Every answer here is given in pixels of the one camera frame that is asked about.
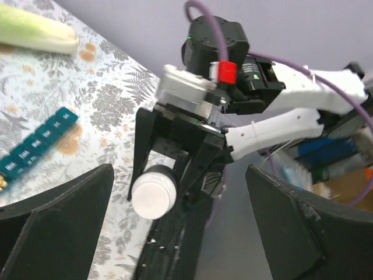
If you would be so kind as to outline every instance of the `white cap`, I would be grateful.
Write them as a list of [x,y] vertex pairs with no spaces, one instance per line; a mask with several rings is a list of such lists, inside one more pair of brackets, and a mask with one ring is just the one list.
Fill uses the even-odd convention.
[[174,206],[175,200],[176,186],[162,173],[143,173],[133,184],[133,209],[145,219],[162,217]]

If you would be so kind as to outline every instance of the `wire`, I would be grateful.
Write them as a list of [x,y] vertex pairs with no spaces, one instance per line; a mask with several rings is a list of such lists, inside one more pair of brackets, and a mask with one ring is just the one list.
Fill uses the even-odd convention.
[[[223,32],[222,32],[216,18],[211,14],[209,9],[206,6],[204,6],[204,4],[202,4],[201,2],[199,2],[197,0],[189,0],[185,3],[185,14],[186,14],[186,16],[187,16],[187,18],[190,22],[192,21],[192,17],[191,17],[190,12],[189,12],[189,9],[191,7],[198,8],[202,12],[202,14],[204,16],[206,16],[207,21],[210,23],[212,32],[214,33],[214,36],[216,38],[216,43],[217,43],[217,46],[218,46],[218,49],[219,49],[219,60],[228,60],[228,49],[227,49],[227,46],[226,46],[226,42],[225,42],[225,39],[224,39]],[[369,129],[371,130],[371,132],[373,134],[373,121],[372,121],[370,115],[367,113],[367,111],[365,111],[364,108],[360,106],[360,104],[358,104],[353,99],[351,99],[346,94],[346,92],[341,90],[339,87],[337,87],[332,82],[328,81],[327,79],[325,79],[325,78],[323,78],[319,75],[312,74],[310,70],[304,68],[303,66],[300,66],[300,65],[297,65],[297,64],[292,63],[290,61],[287,61],[286,59],[284,60],[284,59],[281,59],[281,58],[273,57],[271,55],[264,55],[264,54],[254,52],[254,51],[250,51],[249,55],[254,55],[254,56],[258,56],[258,57],[267,58],[268,60],[287,65],[288,67],[293,68],[294,70],[296,70],[296,71],[298,71],[298,72],[300,72],[300,73],[302,73],[306,76],[311,76],[312,75],[315,78],[316,81],[321,82],[324,85],[328,86],[329,88],[333,89],[337,94],[339,94],[342,98],[344,98],[345,101],[350,103],[350,105],[352,105],[355,108],[356,112],[358,112],[359,115],[362,116],[363,119],[365,119]],[[349,202],[348,205],[349,206],[354,206],[355,204],[359,203],[369,193],[369,191],[372,187],[373,187],[373,176],[371,176],[367,186],[362,190],[362,192],[359,193],[359,195],[356,196],[355,199],[353,199],[351,202]]]
[[[346,92],[344,92],[343,90],[341,90],[339,87],[337,87],[332,82],[328,81],[327,79],[324,79],[323,77],[321,77],[319,75],[311,73],[310,70],[304,68],[303,66],[299,66],[299,65],[297,65],[295,63],[287,61],[286,59],[284,60],[284,59],[281,59],[281,58],[273,57],[273,56],[270,56],[270,55],[264,55],[264,54],[261,54],[261,53],[258,53],[258,52],[254,52],[254,51],[250,51],[249,54],[250,55],[254,55],[254,56],[258,56],[258,57],[267,58],[267,59],[269,59],[271,61],[284,64],[284,65],[286,65],[286,66],[288,66],[290,68],[293,68],[294,70],[296,70],[296,71],[298,71],[298,72],[300,72],[300,73],[302,73],[302,74],[304,74],[306,76],[314,75],[316,81],[321,82],[324,85],[330,87],[336,93],[338,93],[342,98],[344,98],[345,101],[347,101],[348,103],[350,103],[350,105],[352,107],[354,107],[354,109],[356,110],[356,112],[358,112],[359,115],[362,116],[363,119],[365,119],[365,121],[367,122],[367,125],[368,125],[368,127],[370,129],[370,131],[373,134],[373,121],[372,121],[370,115],[367,113],[367,111],[360,104],[358,104],[352,98],[350,98],[346,94]],[[359,203],[369,193],[369,191],[371,190],[372,187],[373,187],[373,176],[370,178],[367,186],[362,190],[362,192],[359,193],[359,195],[356,196],[355,199],[353,199],[352,201],[350,201],[348,203],[348,205],[349,206],[354,206],[355,204]]]
[[228,61],[228,48],[226,44],[226,39],[224,38],[224,34],[220,28],[219,23],[217,22],[216,18],[213,16],[213,14],[210,12],[210,10],[201,2],[198,0],[188,0],[184,4],[184,11],[186,18],[192,22],[192,16],[190,9],[196,8],[198,9],[203,16],[206,17],[207,22],[210,24],[210,27],[212,29],[212,33],[215,36],[216,45],[218,49],[218,56],[220,61]]
[[280,177],[279,171],[277,170],[277,167],[276,167],[276,164],[275,164],[275,160],[273,159],[273,156],[272,156],[272,154],[271,154],[271,152],[269,151],[268,148],[266,148],[266,154],[267,154],[267,158],[268,158],[270,168],[272,169],[273,174],[276,177]]

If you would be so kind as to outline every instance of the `purple cable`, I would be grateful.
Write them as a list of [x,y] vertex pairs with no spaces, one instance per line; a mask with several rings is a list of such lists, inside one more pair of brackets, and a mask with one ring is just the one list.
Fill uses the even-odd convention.
[[[281,58],[277,58],[277,57],[272,57],[270,55],[263,55],[261,53],[254,52],[254,51],[250,51],[249,54],[254,55],[254,56],[258,56],[258,57],[267,58],[271,61],[284,64],[284,65],[286,65],[290,68],[293,68],[294,70],[296,70],[298,72],[301,72],[302,74],[304,74],[306,76],[311,76],[312,75],[311,71],[309,71],[308,69],[304,68],[303,66],[299,66],[297,64],[294,64],[290,61],[287,61],[287,60],[284,60],[284,59],[281,59]],[[362,116],[363,119],[365,119],[365,121],[368,124],[369,129],[371,130],[371,132],[373,134],[373,121],[372,121],[371,117],[369,116],[369,114],[367,113],[367,111],[365,111],[364,108],[362,108],[360,104],[358,104],[353,99],[351,99],[343,90],[341,90],[335,84],[333,84],[330,81],[324,79],[323,77],[315,75],[315,79],[316,79],[316,81],[319,81],[319,82],[323,83],[324,85],[333,89],[336,93],[341,95],[341,97],[343,97],[345,99],[345,101],[350,103],[350,105],[354,107],[356,112],[358,112],[359,115]],[[356,196],[351,202],[349,202],[348,205],[349,206],[354,206],[355,204],[359,203],[368,194],[368,192],[370,191],[370,189],[372,187],[373,187],[373,176],[370,178],[370,180],[369,180],[367,186],[365,187],[365,189],[363,189],[362,192],[359,193],[358,196]]]
[[[234,126],[232,126],[232,125],[225,125],[225,126],[222,127],[222,129],[224,129],[224,128],[230,128],[230,127],[234,127]],[[206,222],[205,229],[207,229],[210,226],[210,224],[211,224],[211,222],[212,222],[212,220],[213,220],[213,218],[214,218],[214,216],[216,214],[216,209],[217,209],[217,205],[219,204],[219,200],[221,199],[221,196],[223,195],[224,190],[227,187],[227,175],[226,175],[226,171],[227,171],[227,168],[224,168],[223,169],[223,174],[221,175],[221,180],[223,182],[223,190],[222,190],[222,192],[220,194],[220,197],[218,197],[218,199],[215,199],[215,201],[214,201],[214,205],[213,205],[213,208],[212,208],[212,211],[211,211],[211,215],[210,215],[210,218],[208,219],[208,221]]]
[[273,174],[276,177],[280,177],[279,171],[277,170],[277,167],[275,165],[275,160],[273,159],[273,156],[270,153],[270,151],[269,151],[268,148],[266,149],[266,154],[267,154],[267,158],[268,158],[268,161],[269,161],[269,164],[270,164],[270,168],[272,169]]
[[203,16],[206,17],[207,21],[210,24],[211,29],[213,30],[213,34],[215,36],[217,49],[218,49],[218,55],[220,61],[228,61],[228,49],[226,44],[226,39],[224,38],[223,32],[220,28],[219,23],[217,22],[216,18],[213,16],[213,14],[210,12],[210,10],[204,6],[203,3],[199,2],[198,0],[188,0],[186,1],[184,5],[184,11],[186,18],[192,22],[192,16],[190,13],[191,8],[198,9]]
[[[212,29],[212,31],[215,35],[216,42],[217,42],[218,49],[219,49],[219,60],[228,60],[228,50],[227,50],[227,45],[226,45],[226,42],[225,42],[225,39],[224,39],[224,35],[223,35],[223,32],[221,31],[220,25],[218,24],[215,17],[211,14],[209,9],[207,7],[205,7],[201,2],[199,2],[197,0],[189,0],[185,3],[185,14],[186,14],[186,16],[187,16],[187,18],[190,22],[192,21],[192,18],[191,18],[190,12],[189,12],[189,9],[191,7],[198,8],[203,13],[203,15],[206,16],[207,21],[210,23],[211,29]],[[296,71],[298,71],[298,72],[300,72],[300,73],[302,73],[306,76],[311,76],[312,75],[311,71],[309,71],[308,69],[304,68],[303,66],[294,64],[290,61],[287,61],[287,60],[284,60],[284,59],[281,59],[281,58],[277,58],[277,57],[272,57],[270,55],[263,55],[261,53],[254,52],[254,51],[250,51],[249,54],[259,56],[259,57],[263,57],[263,58],[267,58],[271,61],[287,65],[288,67],[293,68],[294,70],[296,70]],[[356,112],[358,112],[363,117],[363,119],[365,119],[365,121],[368,124],[369,129],[371,130],[371,132],[373,134],[373,121],[371,120],[371,117],[369,116],[367,111],[365,111],[364,108],[360,106],[360,104],[358,104],[353,99],[351,99],[343,90],[341,90],[339,87],[337,87],[335,84],[331,83],[330,81],[328,81],[328,80],[326,80],[323,77],[318,76],[318,75],[314,75],[314,77],[315,77],[316,81],[321,82],[324,85],[330,87],[336,93],[341,95],[341,97],[344,98],[345,101],[350,103],[355,108]],[[369,179],[369,182],[368,182],[367,186],[365,187],[365,189],[363,189],[362,192],[359,193],[359,195],[355,197],[355,199],[353,199],[351,202],[349,202],[348,205],[349,206],[354,206],[355,204],[359,203],[369,193],[369,191],[372,187],[373,187],[373,176],[371,176],[371,178]]]

